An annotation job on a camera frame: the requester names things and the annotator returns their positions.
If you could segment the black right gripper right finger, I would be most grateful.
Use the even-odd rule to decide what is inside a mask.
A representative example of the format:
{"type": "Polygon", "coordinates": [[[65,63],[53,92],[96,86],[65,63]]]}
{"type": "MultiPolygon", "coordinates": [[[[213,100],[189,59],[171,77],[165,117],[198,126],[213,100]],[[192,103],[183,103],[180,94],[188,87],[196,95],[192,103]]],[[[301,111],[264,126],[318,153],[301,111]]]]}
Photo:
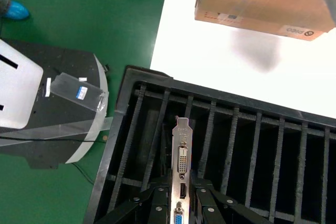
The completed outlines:
{"type": "Polygon", "coordinates": [[[212,182],[191,173],[190,223],[270,223],[265,217],[215,190],[212,182]]]}

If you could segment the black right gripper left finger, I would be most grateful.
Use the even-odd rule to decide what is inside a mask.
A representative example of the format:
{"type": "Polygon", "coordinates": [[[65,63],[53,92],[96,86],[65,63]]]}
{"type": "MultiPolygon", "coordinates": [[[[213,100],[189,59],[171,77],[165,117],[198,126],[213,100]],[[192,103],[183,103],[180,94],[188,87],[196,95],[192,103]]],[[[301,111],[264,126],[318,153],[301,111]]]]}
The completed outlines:
{"type": "Polygon", "coordinates": [[[169,204],[169,178],[158,177],[147,190],[130,197],[97,223],[168,223],[169,204]]]}

